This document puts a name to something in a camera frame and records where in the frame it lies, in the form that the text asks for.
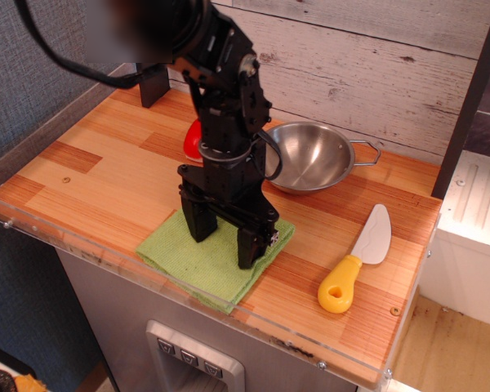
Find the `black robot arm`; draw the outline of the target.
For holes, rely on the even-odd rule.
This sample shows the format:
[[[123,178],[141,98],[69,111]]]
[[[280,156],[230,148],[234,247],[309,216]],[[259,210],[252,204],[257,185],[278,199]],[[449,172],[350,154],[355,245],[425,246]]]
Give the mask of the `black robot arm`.
[[[247,270],[276,238],[278,213],[262,193],[270,102],[252,41],[209,1],[102,1],[117,39],[146,60],[166,62],[189,86],[201,124],[201,166],[183,165],[182,209],[191,236],[223,219],[237,230]]]

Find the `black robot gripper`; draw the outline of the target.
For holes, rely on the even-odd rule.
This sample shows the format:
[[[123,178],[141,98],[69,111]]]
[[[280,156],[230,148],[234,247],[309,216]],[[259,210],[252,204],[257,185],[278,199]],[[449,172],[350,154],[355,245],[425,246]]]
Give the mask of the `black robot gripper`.
[[[249,153],[235,162],[204,159],[201,167],[182,164],[180,197],[196,243],[217,229],[217,218],[238,228],[238,267],[249,270],[276,243],[279,213],[262,193],[268,179],[266,154]]]

